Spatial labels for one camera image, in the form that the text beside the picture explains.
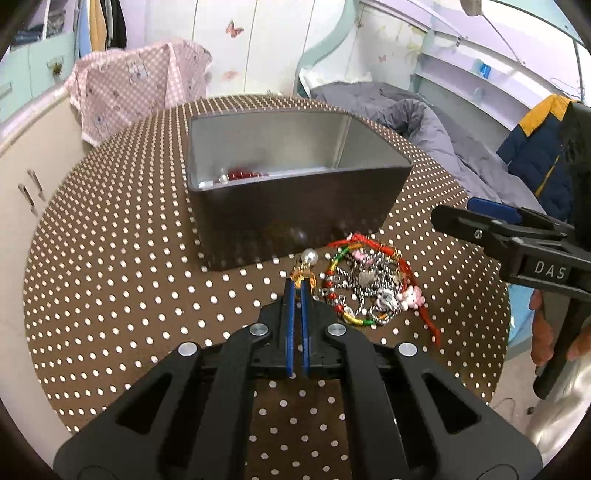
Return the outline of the person's right hand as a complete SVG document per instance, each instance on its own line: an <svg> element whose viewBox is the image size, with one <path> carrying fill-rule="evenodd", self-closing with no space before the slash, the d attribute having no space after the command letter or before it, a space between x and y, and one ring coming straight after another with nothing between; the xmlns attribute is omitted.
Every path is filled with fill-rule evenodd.
<svg viewBox="0 0 591 480"><path fill-rule="evenodd" d="M553 356L553 329L544 314L542 292L535 290L529 308L535 312L532 323L531 358L536 366L544 366ZM567 352L567 360L574 361L591 350L590 325L586 325Z"/></svg>

